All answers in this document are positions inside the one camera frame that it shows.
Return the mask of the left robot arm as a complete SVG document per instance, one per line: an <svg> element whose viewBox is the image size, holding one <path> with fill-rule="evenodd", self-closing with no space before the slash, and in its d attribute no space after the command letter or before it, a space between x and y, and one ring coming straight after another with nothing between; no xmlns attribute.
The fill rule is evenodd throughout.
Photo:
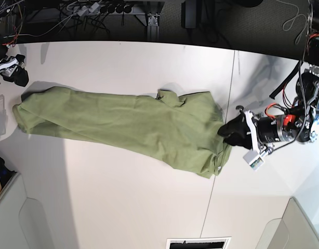
<svg viewBox="0 0 319 249"><path fill-rule="evenodd" d="M288 146L317 139L319 129L319 1L309 2L309 12L302 30L306 43L301 60L270 94L282 94L284 104L271 103L263 114L237 106L239 115L223 125L218 135L231 146L240 146L270 155L274 143Z"/></svg>

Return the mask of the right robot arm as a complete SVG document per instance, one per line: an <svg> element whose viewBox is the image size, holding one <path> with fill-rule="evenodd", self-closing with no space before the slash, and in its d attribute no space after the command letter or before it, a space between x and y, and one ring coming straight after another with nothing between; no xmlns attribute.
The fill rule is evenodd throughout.
<svg viewBox="0 0 319 249"><path fill-rule="evenodd" d="M17 44L24 23L24 1L0 1L0 76L19 87L27 86L28 71L23 54L9 55Z"/></svg>

